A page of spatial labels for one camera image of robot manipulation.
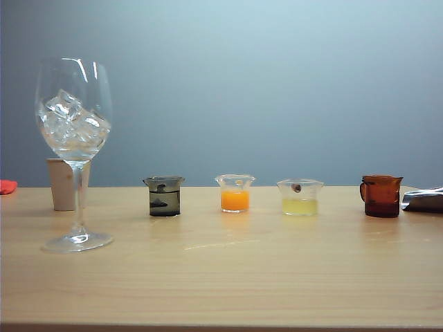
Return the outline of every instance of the wine glass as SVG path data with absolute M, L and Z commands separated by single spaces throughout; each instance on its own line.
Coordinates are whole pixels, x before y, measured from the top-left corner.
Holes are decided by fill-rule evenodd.
M 111 130 L 112 104 L 106 70 L 78 58 L 43 59 L 35 94 L 37 125 L 51 149 L 73 170 L 75 221 L 71 231 L 43 249 L 79 252 L 113 241 L 84 225 L 82 171 L 104 145 Z

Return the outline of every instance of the glass stem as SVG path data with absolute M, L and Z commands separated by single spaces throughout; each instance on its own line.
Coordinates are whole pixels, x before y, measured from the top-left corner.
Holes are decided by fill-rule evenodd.
M 73 173 L 74 197 L 75 197 L 75 216 L 71 233 L 74 235 L 86 234 L 84 226 L 83 207 L 84 207 L 84 188 L 83 188 L 83 162 L 69 163 Z

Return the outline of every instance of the yellow liquid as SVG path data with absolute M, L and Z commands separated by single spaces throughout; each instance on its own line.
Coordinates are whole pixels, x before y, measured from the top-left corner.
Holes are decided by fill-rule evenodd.
M 298 216 L 317 214 L 316 199 L 283 199 L 283 213 Z

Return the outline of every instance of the orange liquid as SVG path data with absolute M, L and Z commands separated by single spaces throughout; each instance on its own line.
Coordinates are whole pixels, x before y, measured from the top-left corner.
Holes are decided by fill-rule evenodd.
M 249 192 L 221 192 L 221 208 L 234 211 L 249 209 Z

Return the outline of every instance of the red object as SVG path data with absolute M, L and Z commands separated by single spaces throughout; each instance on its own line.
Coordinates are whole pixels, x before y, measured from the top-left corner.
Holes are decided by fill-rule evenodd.
M 11 180 L 0 180 L 0 194 L 7 195 L 10 194 L 17 188 L 17 182 Z

